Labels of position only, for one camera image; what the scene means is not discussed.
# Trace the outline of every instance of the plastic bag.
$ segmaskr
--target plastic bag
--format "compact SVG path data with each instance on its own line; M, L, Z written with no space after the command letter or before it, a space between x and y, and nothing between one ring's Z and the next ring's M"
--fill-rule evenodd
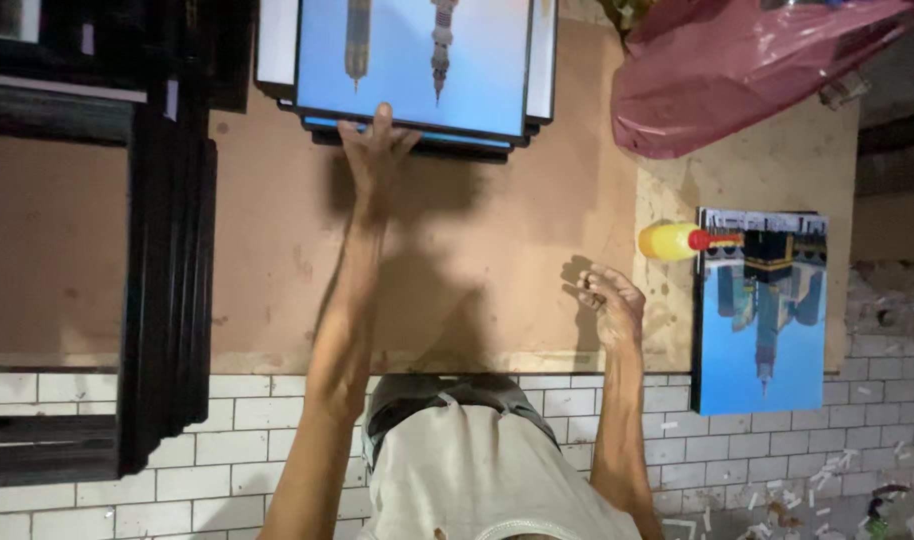
M803 100L913 25L910 0L659 0L613 74L613 140L677 158Z

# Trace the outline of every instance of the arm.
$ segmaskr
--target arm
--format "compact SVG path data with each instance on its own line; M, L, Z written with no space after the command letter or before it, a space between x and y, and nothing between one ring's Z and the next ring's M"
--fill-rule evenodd
M364 133L338 124L357 201L343 240L337 284L320 319L307 372L303 415L261 540L331 538L354 423L364 410L371 372L374 291L387 228L387 198L397 164L421 134L391 128L380 104Z
M643 293L626 276L594 264L581 273L578 299L597 312L607 355L604 401L590 485L633 518L644 540L663 540L643 459Z

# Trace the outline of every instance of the grey shorts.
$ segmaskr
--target grey shorts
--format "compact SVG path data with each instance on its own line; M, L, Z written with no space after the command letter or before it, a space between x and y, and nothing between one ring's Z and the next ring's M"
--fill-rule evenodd
M436 374L385 374L370 396L364 417L364 446L368 466L378 462L384 436L412 414L446 407L448 398L460 405L485 406L501 414L530 420L557 446L554 430L527 400L521 387L505 374L468 374L440 378Z

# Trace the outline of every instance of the man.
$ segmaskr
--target man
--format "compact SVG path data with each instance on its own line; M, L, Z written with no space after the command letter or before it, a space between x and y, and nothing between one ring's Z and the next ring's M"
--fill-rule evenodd
M262 540L333 535L370 374L388 197L398 163L421 136L392 128L391 114L380 104L363 133L338 124L357 200ZM386 375L364 423L372 514L360 538L663 540L643 459L643 294L600 265L572 289L596 311L607 353L590 482L564 460L553 431L506 376Z

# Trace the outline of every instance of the kaaba picture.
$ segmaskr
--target kaaba picture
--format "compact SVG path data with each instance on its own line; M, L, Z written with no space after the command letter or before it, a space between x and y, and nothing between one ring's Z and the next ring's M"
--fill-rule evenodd
M301 0L299 12L299 111L369 117L386 101L416 127L523 135L531 0Z
M693 409L820 409L827 218L702 208L701 226L744 240L697 261Z

